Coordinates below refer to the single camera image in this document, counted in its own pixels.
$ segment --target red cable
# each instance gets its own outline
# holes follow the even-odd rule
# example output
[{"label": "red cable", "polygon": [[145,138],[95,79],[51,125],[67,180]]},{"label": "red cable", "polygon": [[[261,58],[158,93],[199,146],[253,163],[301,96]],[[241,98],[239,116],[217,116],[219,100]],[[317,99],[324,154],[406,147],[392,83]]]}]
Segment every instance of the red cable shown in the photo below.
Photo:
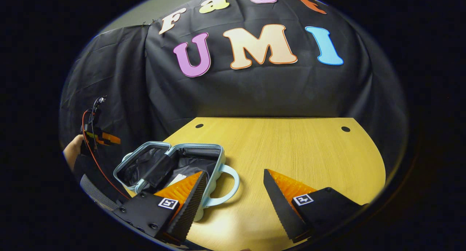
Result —
[{"label": "red cable", "polygon": [[91,148],[90,148],[90,146],[89,146],[89,143],[88,143],[88,140],[87,140],[87,138],[86,138],[86,134],[84,133],[84,132],[85,132],[85,130],[84,130],[84,117],[85,117],[85,115],[86,115],[87,112],[88,112],[88,111],[85,111],[84,114],[83,114],[83,136],[84,136],[85,143],[86,143],[87,147],[89,148],[90,154],[92,155],[92,158],[94,158],[95,164],[97,165],[97,167],[99,168],[99,170],[100,170],[100,172],[103,174],[103,176],[107,179],[107,181],[108,181],[118,192],[120,192],[122,196],[126,197],[126,199],[129,200],[130,198],[128,198],[128,196],[125,196],[120,190],[118,190],[118,188],[117,188],[115,185],[113,185],[112,182],[110,182],[110,180],[107,178],[107,176],[105,175],[105,173],[103,173],[102,169],[100,169],[100,166],[99,166],[99,164],[97,163],[97,160],[95,159],[94,154],[92,153],[92,150],[91,150]]}]

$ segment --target yellow letter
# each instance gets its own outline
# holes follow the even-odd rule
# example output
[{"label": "yellow letter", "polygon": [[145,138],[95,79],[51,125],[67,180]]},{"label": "yellow letter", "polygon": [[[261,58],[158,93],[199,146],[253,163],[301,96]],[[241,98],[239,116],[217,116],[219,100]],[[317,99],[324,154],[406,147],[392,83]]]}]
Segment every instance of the yellow letter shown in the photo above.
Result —
[{"label": "yellow letter", "polygon": [[271,63],[297,62],[298,57],[291,53],[285,37],[285,29],[285,26],[281,24],[267,24],[263,27],[258,39],[243,28],[235,28],[224,32],[223,36],[230,39],[233,49],[233,62],[230,67],[237,70],[252,65],[253,62],[246,58],[244,50],[247,50],[258,64],[263,64],[268,47],[272,52],[268,59]]},{"label": "yellow letter", "polygon": [[170,30],[171,28],[173,28],[173,26],[175,26],[173,23],[171,22],[176,22],[177,20],[179,20],[179,17],[180,17],[180,13],[183,13],[186,11],[186,8],[183,8],[179,11],[176,11],[170,15],[168,15],[167,17],[163,18],[163,24],[162,24],[162,29],[160,30],[160,32],[158,32],[158,34],[162,34],[168,30]]},{"label": "yellow letter", "polygon": [[200,13],[208,13],[213,10],[225,9],[230,5],[226,0],[206,0],[201,3],[201,8],[199,9]]}]

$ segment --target black cable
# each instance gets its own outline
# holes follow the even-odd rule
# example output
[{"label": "black cable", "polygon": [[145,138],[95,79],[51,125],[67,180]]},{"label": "black cable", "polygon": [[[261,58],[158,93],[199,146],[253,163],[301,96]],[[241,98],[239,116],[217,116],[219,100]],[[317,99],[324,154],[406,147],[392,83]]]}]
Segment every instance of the black cable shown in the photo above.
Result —
[{"label": "black cable", "polygon": [[[87,113],[87,112],[91,112],[91,110],[90,110],[90,109],[87,109],[87,110],[85,110],[84,113]],[[80,130],[83,132],[83,135],[86,135],[86,133],[85,133],[86,131],[84,130],[84,126],[81,126],[81,127],[80,127]]]},{"label": "black cable", "polygon": [[99,149],[97,148],[97,142],[95,141],[95,133],[94,133],[94,108],[95,108],[95,104],[97,103],[97,101],[98,101],[99,99],[100,99],[100,97],[97,98],[97,99],[95,100],[95,102],[94,102],[94,105],[92,105],[92,113],[91,113],[91,117],[92,117],[92,118],[91,118],[91,120],[90,120],[90,121],[91,121],[90,126],[91,126],[91,128],[92,128],[92,137],[94,138],[94,145],[95,145],[95,149],[97,150],[97,154],[98,154],[98,155],[100,155],[100,153],[99,153]]},{"label": "black cable", "polygon": [[92,127],[92,124],[91,124],[91,122],[92,122],[92,110],[89,109],[88,111],[91,113],[89,115],[89,118],[88,118],[88,125],[91,125],[91,127]]}]

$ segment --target person's hand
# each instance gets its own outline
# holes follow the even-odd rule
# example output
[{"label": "person's hand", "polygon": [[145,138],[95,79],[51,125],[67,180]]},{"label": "person's hand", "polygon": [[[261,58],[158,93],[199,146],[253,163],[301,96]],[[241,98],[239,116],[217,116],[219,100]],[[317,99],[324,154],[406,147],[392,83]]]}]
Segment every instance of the person's hand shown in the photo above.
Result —
[{"label": "person's hand", "polygon": [[76,157],[81,153],[81,143],[84,140],[84,135],[77,135],[63,150],[66,162],[70,166],[71,170],[75,167]]}]

